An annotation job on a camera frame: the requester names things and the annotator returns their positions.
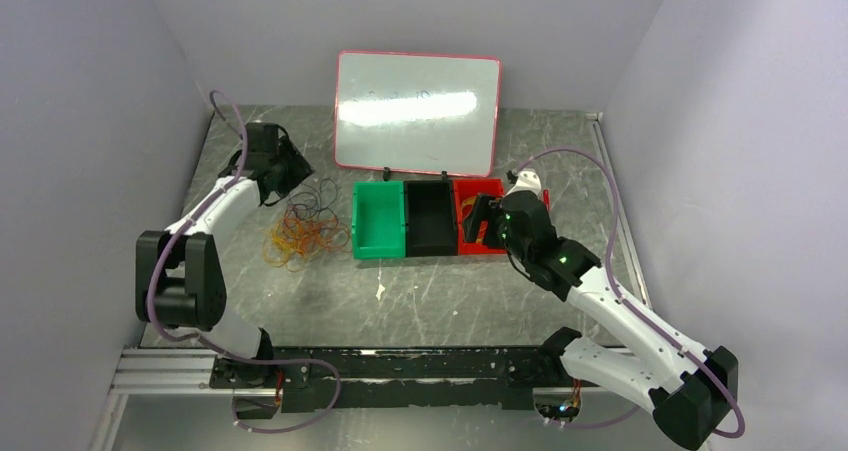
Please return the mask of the black plastic bin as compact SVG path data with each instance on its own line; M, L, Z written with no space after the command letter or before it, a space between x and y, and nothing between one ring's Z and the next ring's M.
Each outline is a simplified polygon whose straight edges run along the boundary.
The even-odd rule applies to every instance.
M458 254L458 224L451 180L404 181L406 256Z

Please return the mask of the red plastic bin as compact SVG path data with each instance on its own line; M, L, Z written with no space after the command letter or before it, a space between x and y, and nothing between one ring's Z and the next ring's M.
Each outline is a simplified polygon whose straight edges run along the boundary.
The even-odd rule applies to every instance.
M493 178L456 179L453 181L454 206L457 213L458 225L458 254L459 255L504 255L502 248L488 247L483 239L488 231L488 221L483 221L478 234L473 241L465 238L464 224L471 215L473 206L479 195L491 195L500 198L504 194L502 181Z

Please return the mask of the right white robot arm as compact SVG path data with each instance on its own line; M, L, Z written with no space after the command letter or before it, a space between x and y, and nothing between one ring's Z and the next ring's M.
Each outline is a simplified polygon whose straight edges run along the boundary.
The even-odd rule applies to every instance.
M660 431L687 450L720 435L721 422L738 411L737 357L689 338L622 288L597 255L557 234L536 193L479 195L463 232L504 250L525 279L591 316L629 351L610 351L567 328L549 339L552 348L539 360L548 383L572 377L611 391L650 413Z

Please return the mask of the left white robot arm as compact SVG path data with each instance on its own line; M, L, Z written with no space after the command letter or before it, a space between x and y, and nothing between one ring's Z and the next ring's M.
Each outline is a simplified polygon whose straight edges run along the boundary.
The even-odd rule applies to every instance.
M135 310L170 343L195 341L238 360L237 374L261 387L277 371L271 339L229 305L218 247L270 195L286 197L314 170L279 124L250 122L246 138L191 211L139 236Z

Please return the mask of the green plastic bin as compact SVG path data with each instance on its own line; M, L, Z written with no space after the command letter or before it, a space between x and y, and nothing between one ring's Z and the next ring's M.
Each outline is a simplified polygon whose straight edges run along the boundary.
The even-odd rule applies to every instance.
M401 181L356 182L352 212L352 252L355 259L405 256L405 198Z

